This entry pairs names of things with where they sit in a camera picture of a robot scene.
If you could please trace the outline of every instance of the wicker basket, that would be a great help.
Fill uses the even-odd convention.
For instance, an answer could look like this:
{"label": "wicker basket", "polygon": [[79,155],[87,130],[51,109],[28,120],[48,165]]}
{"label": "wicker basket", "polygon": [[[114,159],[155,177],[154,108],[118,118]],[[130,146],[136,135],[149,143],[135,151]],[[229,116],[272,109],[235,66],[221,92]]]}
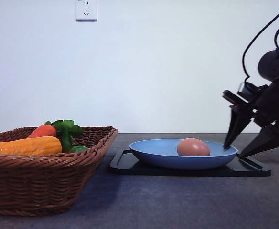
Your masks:
{"label": "wicker basket", "polygon": [[[82,127],[73,145],[89,149],[51,156],[0,156],[0,214],[43,216],[70,209],[118,134],[113,127]],[[26,138],[35,127],[0,133],[0,142]]]}

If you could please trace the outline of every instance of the brown egg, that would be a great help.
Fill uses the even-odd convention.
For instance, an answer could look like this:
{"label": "brown egg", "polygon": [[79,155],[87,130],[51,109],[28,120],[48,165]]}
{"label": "brown egg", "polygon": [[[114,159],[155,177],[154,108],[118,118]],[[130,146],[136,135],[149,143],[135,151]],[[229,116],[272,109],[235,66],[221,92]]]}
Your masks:
{"label": "brown egg", "polygon": [[180,156],[210,156],[207,144],[197,138],[186,138],[178,143],[177,151]]}

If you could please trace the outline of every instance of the countertop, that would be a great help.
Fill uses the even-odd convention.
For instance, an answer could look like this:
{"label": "countertop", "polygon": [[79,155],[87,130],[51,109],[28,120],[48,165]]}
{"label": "countertop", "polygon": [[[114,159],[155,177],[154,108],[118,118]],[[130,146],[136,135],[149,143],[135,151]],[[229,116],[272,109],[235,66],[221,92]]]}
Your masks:
{"label": "countertop", "polygon": [[[255,136],[241,134],[232,146],[241,151]],[[0,216],[0,229],[279,229],[279,148],[252,156],[271,167],[268,177],[137,176],[107,169],[132,142],[187,137],[223,142],[225,134],[119,134],[68,212]]]}

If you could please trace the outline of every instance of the wall socket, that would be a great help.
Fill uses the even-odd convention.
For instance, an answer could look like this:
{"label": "wall socket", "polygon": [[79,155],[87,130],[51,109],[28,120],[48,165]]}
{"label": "wall socket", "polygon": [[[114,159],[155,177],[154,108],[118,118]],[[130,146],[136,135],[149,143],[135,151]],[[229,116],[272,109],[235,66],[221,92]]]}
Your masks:
{"label": "wall socket", "polygon": [[75,0],[77,21],[97,21],[97,0]]}

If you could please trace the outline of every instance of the orange carrot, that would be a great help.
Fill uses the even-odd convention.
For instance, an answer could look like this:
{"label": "orange carrot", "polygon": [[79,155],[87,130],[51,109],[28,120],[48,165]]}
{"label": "orange carrot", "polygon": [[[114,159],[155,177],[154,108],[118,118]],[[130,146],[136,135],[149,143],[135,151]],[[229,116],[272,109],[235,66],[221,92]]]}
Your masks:
{"label": "orange carrot", "polygon": [[36,128],[27,138],[31,137],[43,137],[43,136],[53,136],[56,137],[57,130],[52,125],[41,125]]}

